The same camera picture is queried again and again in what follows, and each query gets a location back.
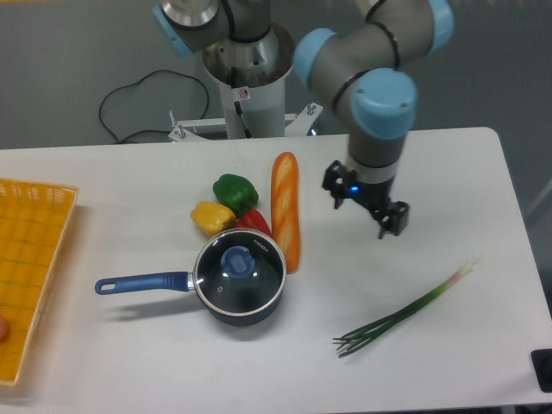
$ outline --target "blue lid knob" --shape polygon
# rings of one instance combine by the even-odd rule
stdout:
[[[430,0],[433,12],[433,44],[430,53],[447,43],[455,31],[455,17],[447,0]]]
[[[351,97],[353,118],[364,131],[381,140],[404,136],[414,124],[416,107],[416,85],[393,69],[366,73]]]
[[[233,246],[224,252],[221,265],[230,278],[243,279],[253,271],[255,260],[248,248]]]

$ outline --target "yellow bell pepper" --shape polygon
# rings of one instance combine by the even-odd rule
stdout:
[[[232,210],[212,201],[200,201],[191,211],[190,217],[208,237],[235,226]]]

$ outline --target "white table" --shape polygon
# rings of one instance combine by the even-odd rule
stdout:
[[[413,132],[393,198],[404,233],[348,200],[323,172],[346,136],[63,147],[0,152],[0,176],[76,185],[78,207],[10,413],[326,413],[552,401],[530,352],[552,322],[499,138],[490,129]],[[190,270],[205,238],[189,212],[222,173],[250,178],[270,213],[273,159],[301,172],[303,255],[266,321],[217,321],[194,293],[100,297],[96,280]],[[331,338],[410,303],[459,266],[474,273],[345,359]]]

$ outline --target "pot lid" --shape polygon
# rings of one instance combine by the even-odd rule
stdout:
[[[244,316],[265,309],[281,293],[285,260],[260,232],[233,229],[211,239],[198,256],[196,290],[212,310]]]

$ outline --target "screw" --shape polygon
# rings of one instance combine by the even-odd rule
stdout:
[[[180,138],[184,139],[186,138],[186,132],[185,132],[185,129],[182,125],[179,125],[177,122],[176,122],[176,119],[174,119],[174,114],[173,114],[173,110],[169,110],[169,116],[171,117],[171,124],[172,124],[172,127],[173,128],[178,128],[179,129],[179,136]]]
[[[307,105],[307,115],[312,116],[314,115],[314,110],[317,108],[317,106],[311,102]]]

